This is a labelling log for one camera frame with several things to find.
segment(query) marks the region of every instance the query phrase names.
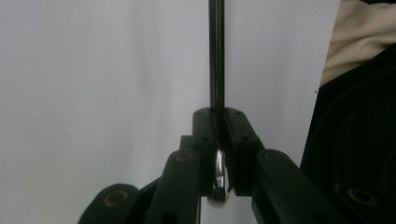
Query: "beige fabric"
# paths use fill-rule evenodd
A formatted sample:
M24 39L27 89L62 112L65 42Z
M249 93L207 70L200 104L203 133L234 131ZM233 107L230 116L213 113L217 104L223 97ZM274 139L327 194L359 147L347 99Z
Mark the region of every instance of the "beige fabric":
M396 43L396 4L342 0L320 86Z

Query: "white wall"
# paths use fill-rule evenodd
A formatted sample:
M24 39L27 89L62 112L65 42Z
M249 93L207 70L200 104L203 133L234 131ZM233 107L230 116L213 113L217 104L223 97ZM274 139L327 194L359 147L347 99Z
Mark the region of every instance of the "white wall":
M338 3L226 1L226 105L297 163ZM209 106L207 25L207 1L2 0L0 223L76 223L160 176ZM202 223L254 223L249 204Z

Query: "metal shaft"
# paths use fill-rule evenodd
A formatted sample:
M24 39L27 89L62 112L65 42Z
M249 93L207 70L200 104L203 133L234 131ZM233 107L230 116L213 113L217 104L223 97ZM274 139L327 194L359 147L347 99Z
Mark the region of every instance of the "metal shaft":
M224 0L209 0L210 111L224 110Z

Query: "black fabric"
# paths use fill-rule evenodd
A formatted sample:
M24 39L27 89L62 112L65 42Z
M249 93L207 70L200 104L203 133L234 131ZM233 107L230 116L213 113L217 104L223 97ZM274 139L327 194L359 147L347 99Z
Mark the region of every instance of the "black fabric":
M326 195L337 184L396 202L396 45L319 89L302 171Z
M396 0L361 0L361 1L370 5L376 3L389 3L389 4L396 3Z

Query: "hole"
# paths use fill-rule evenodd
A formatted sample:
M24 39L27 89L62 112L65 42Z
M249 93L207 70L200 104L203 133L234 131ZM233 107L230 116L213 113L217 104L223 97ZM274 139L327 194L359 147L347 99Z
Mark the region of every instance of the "hole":
M375 196L362 189L350 189L347 195L356 203L366 206L376 206L378 204L378 199Z
M265 153L265 159L268 161L280 161L282 160L282 156L275 152L267 152Z
M176 224L178 223L178 216L176 212L168 212L163 215L163 224Z
M328 217L326 217L325 215L315 212L313 214L311 214L311 219L318 224L329 224L330 223L330 219Z
M178 161L189 161L192 159L192 155L188 152L180 152L177 154L176 159Z
M128 192L124 189L114 190L105 197L105 205L113 207L123 203L128 198Z

